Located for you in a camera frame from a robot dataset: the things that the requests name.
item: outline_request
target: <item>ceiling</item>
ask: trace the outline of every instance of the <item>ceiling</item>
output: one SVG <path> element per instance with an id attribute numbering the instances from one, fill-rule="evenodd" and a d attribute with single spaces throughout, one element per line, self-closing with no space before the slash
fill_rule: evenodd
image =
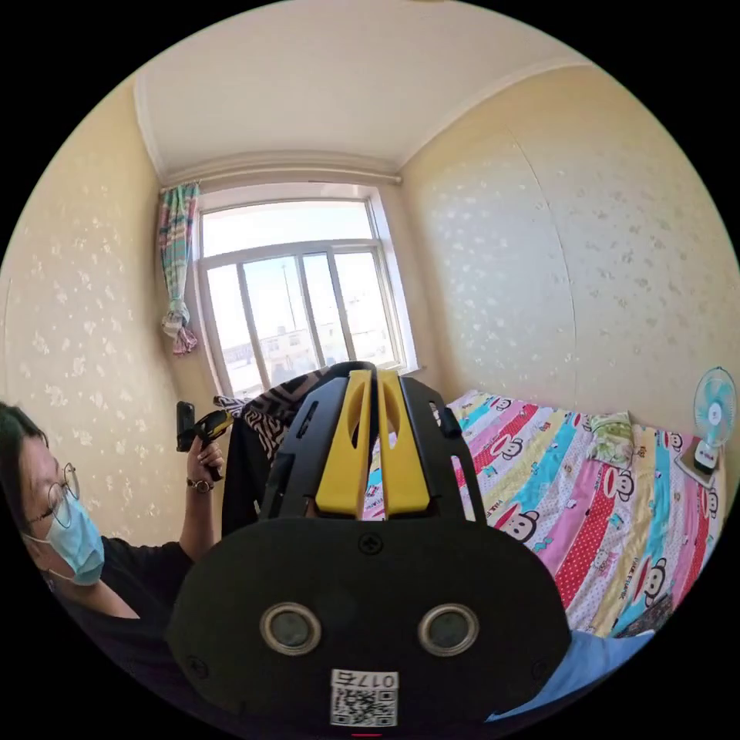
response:
<path id="1" fill-rule="evenodd" d="M 490 95 L 579 63 L 556 39 L 463 2 L 284 0 L 157 56 L 136 75 L 136 108 L 162 181 L 257 153 L 397 170 Z"/>

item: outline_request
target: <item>crown molding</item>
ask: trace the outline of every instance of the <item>crown molding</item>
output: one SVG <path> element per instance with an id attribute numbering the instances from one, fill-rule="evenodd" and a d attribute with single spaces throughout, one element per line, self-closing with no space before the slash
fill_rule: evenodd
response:
<path id="1" fill-rule="evenodd" d="M 146 152 L 156 172 L 157 179 L 163 182 L 167 173 L 166 167 L 156 145 L 152 120 L 149 114 L 149 105 L 146 96 L 146 75 L 143 69 L 140 69 L 133 78 L 133 105 L 136 109 L 136 121 L 139 124 L 139 131 L 144 142 Z"/>
<path id="2" fill-rule="evenodd" d="M 311 177 L 346 175 L 389 183 L 400 182 L 397 168 L 376 157 L 320 151 L 276 151 L 243 153 L 202 162 L 168 173 L 162 181 L 168 187 L 180 183 L 233 180 L 238 177 L 276 176 L 284 173 Z"/>
<path id="3" fill-rule="evenodd" d="M 416 145 L 411 147 L 407 153 L 400 157 L 396 163 L 396 169 L 401 170 L 409 160 L 414 157 L 424 146 L 426 146 L 435 136 L 438 136 L 442 131 L 448 129 L 454 124 L 457 119 L 462 118 L 469 110 L 472 110 L 484 100 L 501 93 L 507 87 L 516 85 L 518 82 L 534 77 L 537 75 L 544 74 L 545 72 L 552 72 L 555 69 L 563 69 L 565 67 L 579 67 L 579 66 L 593 66 L 593 63 L 585 57 L 579 56 L 557 56 L 552 59 L 547 59 L 544 62 L 535 62 L 526 67 L 511 72 L 509 75 L 499 77 L 497 80 L 492 82 L 490 85 L 481 88 L 475 95 L 470 96 L 468 99 L 463 101 L 459 106 L 453 108 L 440 123 L 436 124 L 433 128 L 429 129 L 427 133 L 417 142 Z"/>

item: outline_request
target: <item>qr code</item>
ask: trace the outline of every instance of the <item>qr code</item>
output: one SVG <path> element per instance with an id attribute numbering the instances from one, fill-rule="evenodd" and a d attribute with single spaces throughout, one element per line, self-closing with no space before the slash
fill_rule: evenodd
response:
<path id="1" fill-rule="evenodd" d="M 398 674 L 333 671 L 331 723 L 345 727 L 397 724 Z"/>

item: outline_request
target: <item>black t-shirt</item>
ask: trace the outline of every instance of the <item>black t-shirt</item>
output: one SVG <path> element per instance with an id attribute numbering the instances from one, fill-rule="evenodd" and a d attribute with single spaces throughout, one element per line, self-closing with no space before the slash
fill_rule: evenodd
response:
<path id="1" fill-rule="evenodd" d="M 61 601 L 113 662 L 161 698 L 226 732 L 249 738 L 305 738 L 287 729 L 278 731 L 252 718 L 234 717 L 202 699 L 183 675 L 164 639 L 177 593 L 193 565 L 179 543 L 133 547 L 123 540 L 103 537 L 103 546 L 106 556 L 103 583 L 139 619 L 111 617 L 66 599 Z"/>

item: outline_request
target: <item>wall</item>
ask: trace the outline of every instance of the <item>wall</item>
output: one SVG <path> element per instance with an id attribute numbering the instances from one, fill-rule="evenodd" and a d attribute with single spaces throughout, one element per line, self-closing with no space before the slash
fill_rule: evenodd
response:
<path id="1" fill-rule="evenodd" d="M 170 299 L 167 296 L 167 286 L 164 282 L 164 275 L 162 272 L 162 263 L 157 258 L 154 265 L 155 274 L 155 285 L 156 285 L 156 311 L 157 315 L 164 316 L 167 312 L 167 307 L 170 303 Z M 173 380 L 175 389 L 177 391 L 178 401 L 187 401 L 195 406 L 195 418 L 200 419 L 205 416 L 208 412 L 213 411 L 214 407 L 214 396 L 219 392 L 216 387 L 216 371 L 213 363 L 208 357 L 208 352 L 205 349 L 206 345 L 204 342 L 203 332 L 201 323 L 198 318 L 200 311 L 200 303 L 198 301 L 197 293 L 193 289 L 194 279 L 192 269 L 188 271 L 189 277 L 185 288 L 185 301 L 188 311 L 190 312 L 190 329 L 195 334 L 198 340 L 198 347 L 195 352 L 191 352 L 189 355 L 182 357 L 176 357 L 172 354 L 172 345 L 168 341 L 167 337 L 164 338 L 166 344 L 166 356 L 167 363 L 170 368 L 170 377 Z M 175 407 L 167 409 L 167 413 L 171 414 L 174 418 Z M 224 460 L 228 458 L 229 454 L 229 441 L 231 435 L 230 431 L 218 439 L 219 447 L 221 452 L 224 454 Z M 226 477 L 226 465 L 222 473 L 224 478 Z M 180 470 L 180 475 L 184 475 L 184 467 Z M 221 532 L 221 507 L 224 502 L 224 484 L 218 483 L 214 490 L 214 532 L 217 537 L 220 537 Z"/>
<path id="2" fill-rule="evenodd" d="M 402 172 L 449 394 L 480 387 L 690 432 L 701 375 L 740 382 L 740 274 L 695 170 L 596 68 L 469 111 Z M 740 479 L 740 432 L 728 484 Z"/>
<path id="3" fill-rule="evenodd" d="M 152 544 L 179 536 L 185 493 L 154 283 L 158 188 L 126 82 L 49 164 L 0 271 L 2 398 L 78 468 L 103 533 Z"/>
<path id="4" fill-rule="evenodd" d="M 399 294 L 409 317 L 409 330 L 414 340 L 416 361 L 419 370 L 412 377 L 441 394 L 446 391 L 446 379 L 440 370 L 439 352 L 433 326 L 429 323 L 429 302 L 421 275 L 423 252 L 409 223 L 403 195 L 398 185 L 381 185 L 376 211 L 378 236 L 385 248 L 385 259 L 392 274 L 400 283 Z"/>

